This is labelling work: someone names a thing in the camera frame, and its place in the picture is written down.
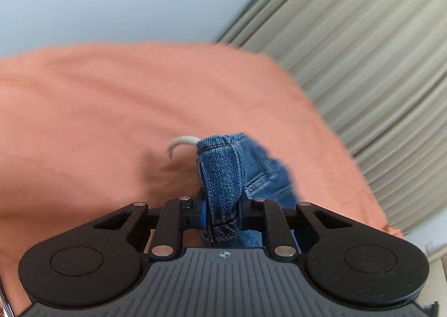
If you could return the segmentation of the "orange bed sheet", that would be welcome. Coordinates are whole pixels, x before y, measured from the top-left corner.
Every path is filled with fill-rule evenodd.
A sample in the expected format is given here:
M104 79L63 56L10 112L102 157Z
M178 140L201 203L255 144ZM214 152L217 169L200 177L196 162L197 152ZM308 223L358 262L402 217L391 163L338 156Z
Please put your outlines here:
M269 57L223 45L96 44L1 60L1 282L41 240L134 201L161 207L199 189L200 139L243 132L282 160L305 201L400 236L350 154Z

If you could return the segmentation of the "beige pleated curtain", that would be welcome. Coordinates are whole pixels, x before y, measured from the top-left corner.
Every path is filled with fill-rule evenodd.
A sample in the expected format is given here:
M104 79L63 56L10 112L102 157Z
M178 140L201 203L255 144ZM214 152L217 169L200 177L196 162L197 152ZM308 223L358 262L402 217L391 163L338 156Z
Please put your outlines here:
M446 0L253 0L220 39L295 79L392 225L446 208Z

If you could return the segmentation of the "blue denim jeans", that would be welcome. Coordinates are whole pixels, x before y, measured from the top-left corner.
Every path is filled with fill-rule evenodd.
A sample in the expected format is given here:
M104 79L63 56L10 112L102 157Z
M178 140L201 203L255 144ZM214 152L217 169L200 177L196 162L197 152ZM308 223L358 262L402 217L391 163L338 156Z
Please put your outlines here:
M167 153L191 144L197 148L199 179L205 192L206 226L202 233L209 247L260 247L261 233L237 225L237 205L243 195L264 198L293 208L296 197L285 166L243 133L213 135L206 139L183 135L170 141Z

